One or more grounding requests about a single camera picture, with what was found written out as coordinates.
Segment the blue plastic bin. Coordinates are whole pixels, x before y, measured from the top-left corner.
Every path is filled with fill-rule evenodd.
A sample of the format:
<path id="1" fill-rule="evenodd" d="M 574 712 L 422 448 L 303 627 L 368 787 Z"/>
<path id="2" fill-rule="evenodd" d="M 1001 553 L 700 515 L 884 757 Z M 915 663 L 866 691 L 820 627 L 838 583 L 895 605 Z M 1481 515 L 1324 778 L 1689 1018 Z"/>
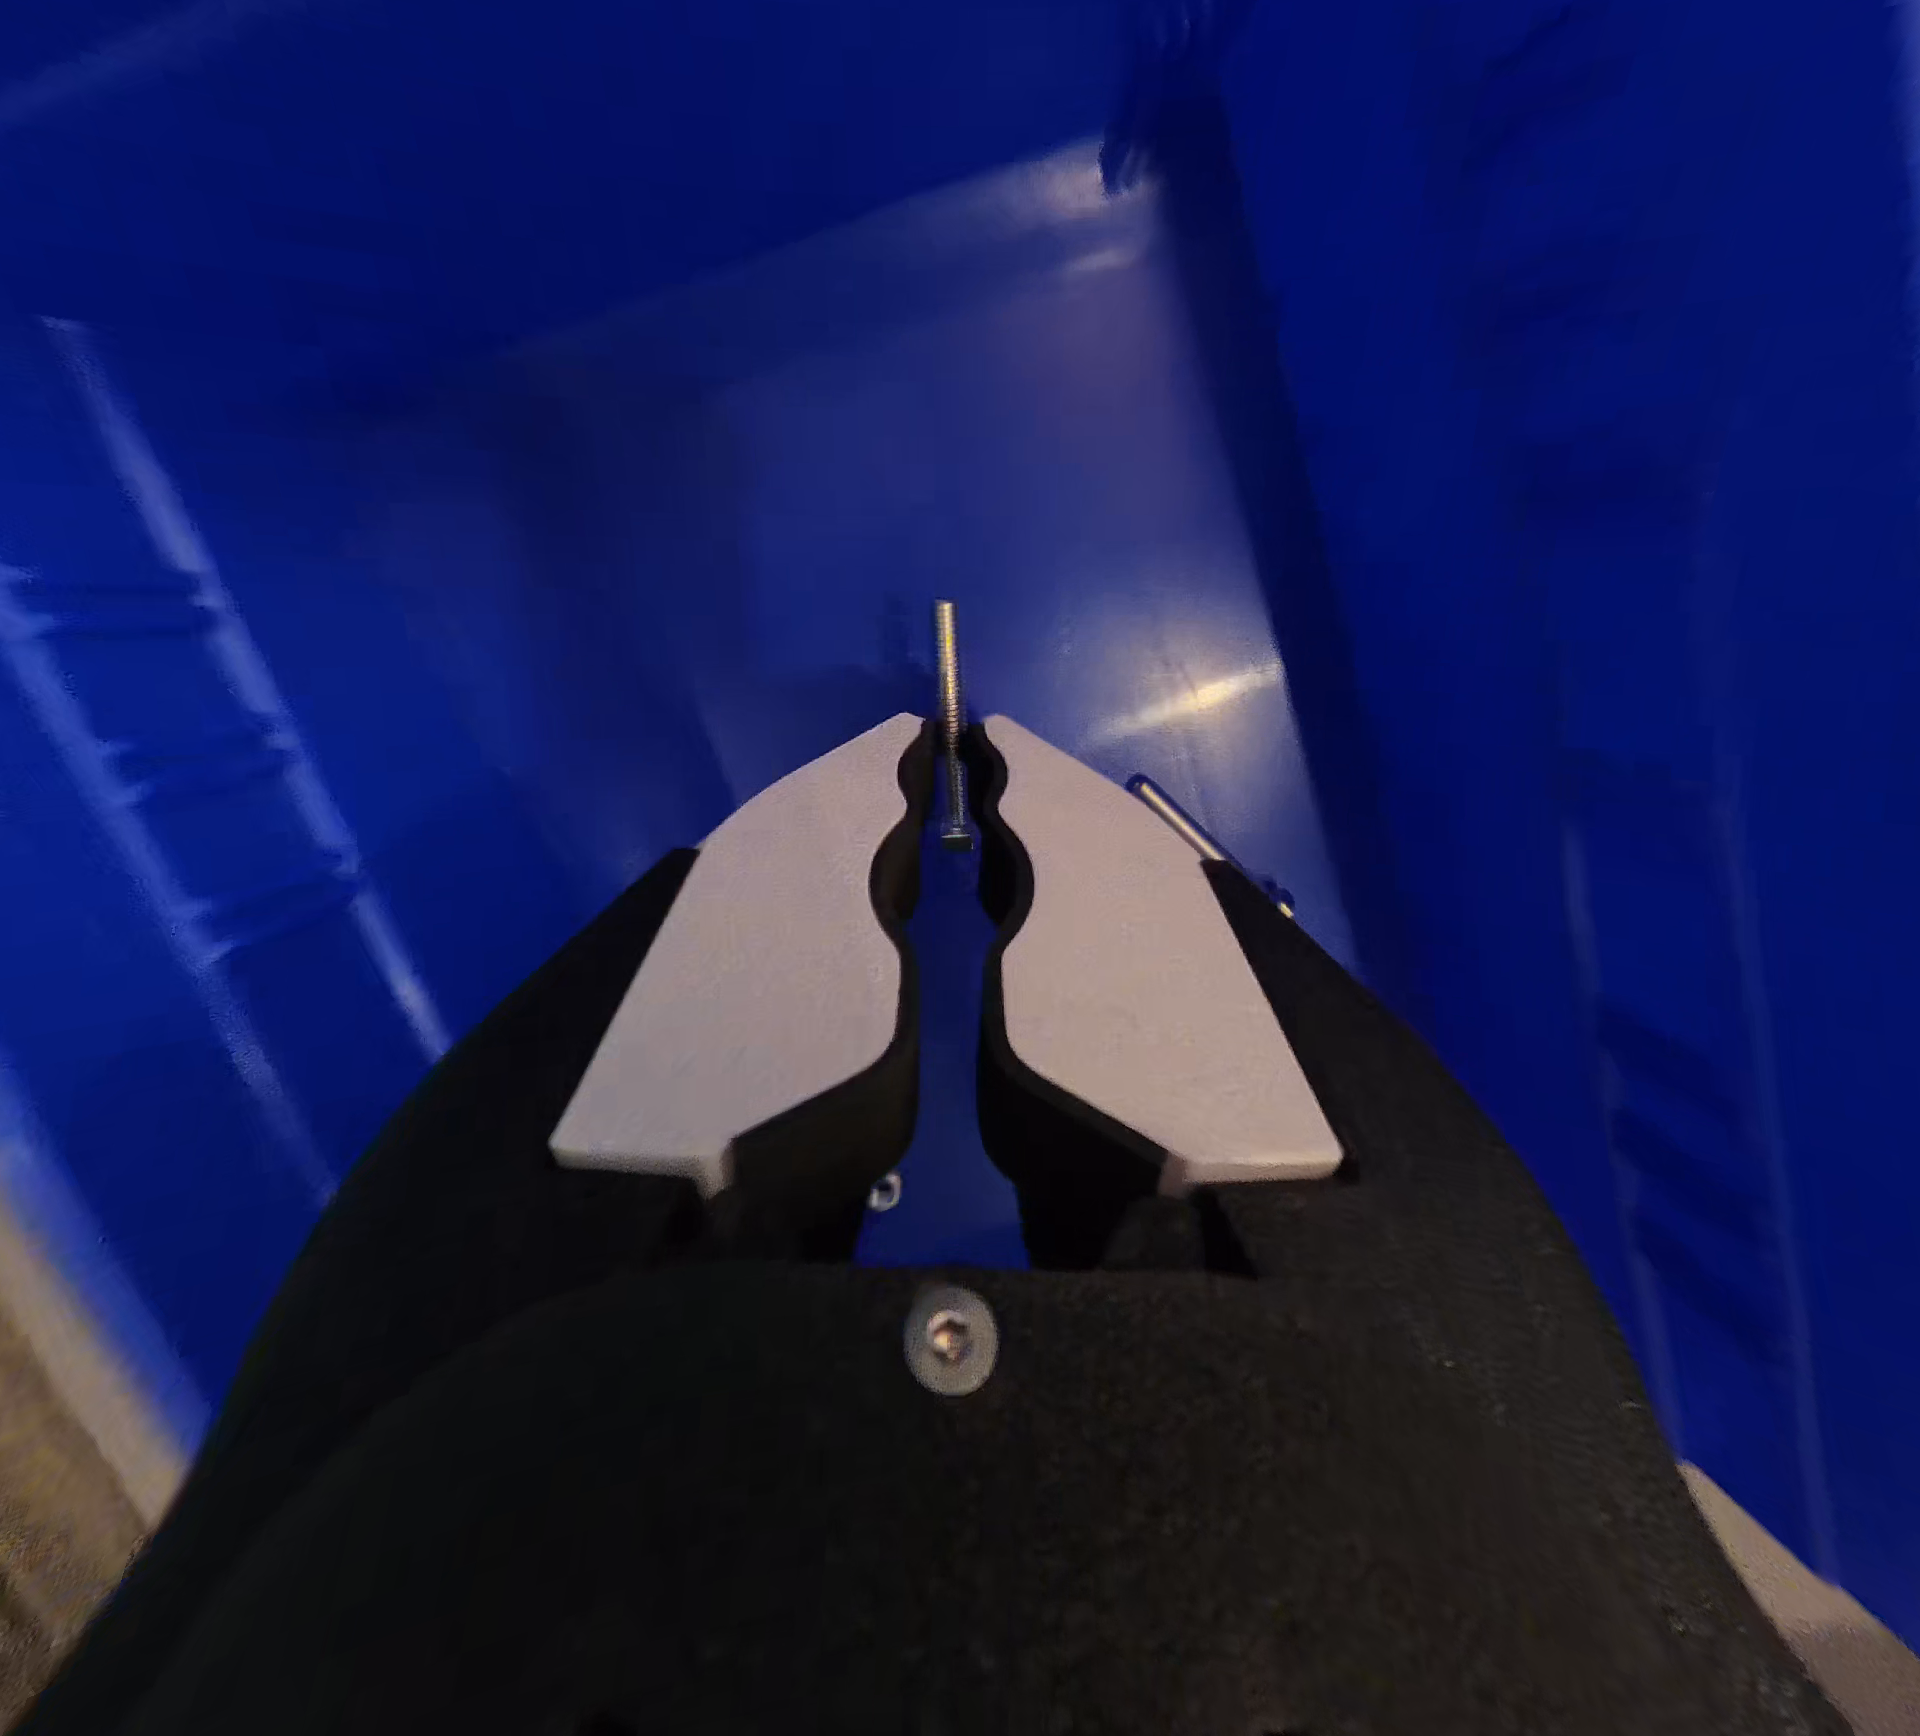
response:
<path id="1" fill-rule="evenodd" d="M 5 1167 L 131 1498 L 939 596 L 1914 1645 L 1917 0 L 5 0 Z"/>

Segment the medium steel hex bolt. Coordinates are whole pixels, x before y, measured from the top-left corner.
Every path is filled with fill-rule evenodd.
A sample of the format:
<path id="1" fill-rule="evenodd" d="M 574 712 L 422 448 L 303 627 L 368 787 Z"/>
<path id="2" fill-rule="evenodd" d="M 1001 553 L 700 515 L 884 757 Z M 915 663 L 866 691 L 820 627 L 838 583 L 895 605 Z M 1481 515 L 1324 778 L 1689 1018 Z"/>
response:
<path id="1" fill-rule="evenodd" d="M 1275 878 L 1263 876 L 1240 861 L 1225 841 L 1220 841 L 1191 809 L 1186 809 L 1165 786 L 1143 772 L 1124 780 L 1127 792 L 1140 801 L 1171 834 L 1175 834 L 1199 859 L 1222 864 L 1243 876 L 1284 915 L 1299 917 L 1294 895 Z"/>

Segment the thin long steel bolt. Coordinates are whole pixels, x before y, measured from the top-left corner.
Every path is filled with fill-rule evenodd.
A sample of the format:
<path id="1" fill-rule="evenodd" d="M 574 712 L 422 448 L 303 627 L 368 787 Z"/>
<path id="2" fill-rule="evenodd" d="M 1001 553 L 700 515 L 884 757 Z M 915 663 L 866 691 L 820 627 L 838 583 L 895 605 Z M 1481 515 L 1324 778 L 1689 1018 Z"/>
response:
<path id="1" fill-rule="evenodd" d="M 977 843 L 966 761 L 969 712 L 964 699 L 962 657 L 959 649 L 957 603 L 937 598 L 931 605 L 935 722 L 944 772 L 944 809 L 939 827 L 941 845 L 955 854 Z"/>

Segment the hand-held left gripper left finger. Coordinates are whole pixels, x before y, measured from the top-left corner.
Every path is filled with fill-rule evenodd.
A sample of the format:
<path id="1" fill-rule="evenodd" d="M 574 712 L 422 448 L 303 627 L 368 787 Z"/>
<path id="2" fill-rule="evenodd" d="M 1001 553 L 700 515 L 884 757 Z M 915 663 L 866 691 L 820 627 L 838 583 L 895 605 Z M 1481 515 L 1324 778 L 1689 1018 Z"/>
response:
<path id="1" fill-rule="evenodd" d="M 903 1036 L 901 912 L 877 904 L 889 838 L 919 855 L 901 712 L 763 787 L 696 848 L 637 976 L 549 1138 L 568 1170 L 724 1195 L 798 1176 L 771 1126 L 878 1071 Z"/>

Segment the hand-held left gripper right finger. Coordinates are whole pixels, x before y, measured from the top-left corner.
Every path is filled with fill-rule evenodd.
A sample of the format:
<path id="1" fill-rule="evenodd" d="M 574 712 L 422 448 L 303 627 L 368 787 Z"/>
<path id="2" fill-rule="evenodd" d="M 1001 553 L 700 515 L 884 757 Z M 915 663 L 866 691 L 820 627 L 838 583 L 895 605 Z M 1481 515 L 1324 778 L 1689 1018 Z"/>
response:
<path id="1" fill-rule="evenodd" d="M 1084 1109 L 1162 1195 L 1334 1176 L 1342 1146 L 1199 849 L 1012 717 L 981 731 L 1031 878 L 998 963 L 1012 1068 Z"/>

